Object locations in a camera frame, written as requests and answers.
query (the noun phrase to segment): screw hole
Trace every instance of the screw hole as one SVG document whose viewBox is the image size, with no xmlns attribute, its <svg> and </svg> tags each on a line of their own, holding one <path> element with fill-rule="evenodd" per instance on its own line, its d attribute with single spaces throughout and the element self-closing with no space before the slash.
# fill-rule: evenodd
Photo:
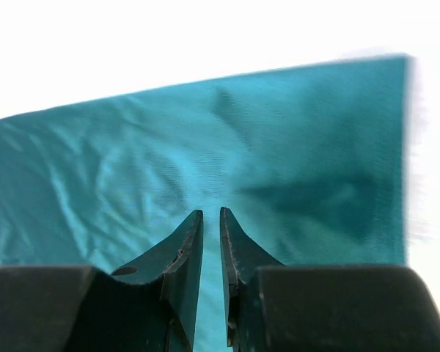
<svg viewBox="0 0 440 352">
<path fill-rule="evenodd" d="M 112 276 L 129 275 L 136 272 L 137 272 L 137 268 L 134 268 L 133 266 L 123 266 L 121 268 L 118 268 L 114 273 L 112 273 Z"/>
</svg>

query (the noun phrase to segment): white surface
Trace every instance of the white surface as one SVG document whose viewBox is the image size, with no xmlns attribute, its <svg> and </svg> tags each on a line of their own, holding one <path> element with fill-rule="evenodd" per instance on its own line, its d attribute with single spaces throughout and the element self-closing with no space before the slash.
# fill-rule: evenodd
<svg viewBox="0 0 440 352">
<path fill-rule="evenodd" d="M 0 1 L 0 118 L 167 84 L 376 53 L 417 59 L 409 260 L 440 309 L 440 1 Z"/>
</svg>

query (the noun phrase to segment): cloth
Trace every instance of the cloth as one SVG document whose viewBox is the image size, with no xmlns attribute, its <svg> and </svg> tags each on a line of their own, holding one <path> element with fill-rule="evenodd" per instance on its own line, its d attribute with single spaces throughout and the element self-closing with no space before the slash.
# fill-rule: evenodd
<svg viewBox="0 0 440 352">
<path fill-rule="evenodd" d="M 405 263 L 392 56 L 0 120 L 0 265 L 112 271 L 205 213 L 196 351 L 226 351 L 219 208 L 286 264 Z"/>
</svg>

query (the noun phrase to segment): wrinkled cloth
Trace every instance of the wrinkled cloth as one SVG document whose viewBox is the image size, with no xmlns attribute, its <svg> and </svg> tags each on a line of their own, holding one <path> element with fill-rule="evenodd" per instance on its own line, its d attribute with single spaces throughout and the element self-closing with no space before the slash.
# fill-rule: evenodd
<svg viewBox="0 0 440 352">
<path fill-rule="evenodd" d="M 286 264 L 405 263 L 407 67 L 299 67 L 0 120 L 0 265 L 110 272 L 202 209 L 196 351 L 227 351 L 221 206 Z"/>
</svg>

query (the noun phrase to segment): blue-green fabric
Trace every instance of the blue-green fabric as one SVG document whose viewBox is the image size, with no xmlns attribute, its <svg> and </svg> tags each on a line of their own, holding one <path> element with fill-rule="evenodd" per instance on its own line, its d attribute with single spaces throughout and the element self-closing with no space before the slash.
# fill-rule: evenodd
<svg viewBox="0 0 440 352">
<path fill-rule="evenodd" d="M 404 264 L 407 65 L 276 70 L 0 120 L 0 265 L 111 271 L 202 209 L 196 351 L 224 351 L 223 205 L 287 264 Z"/>
</svg>

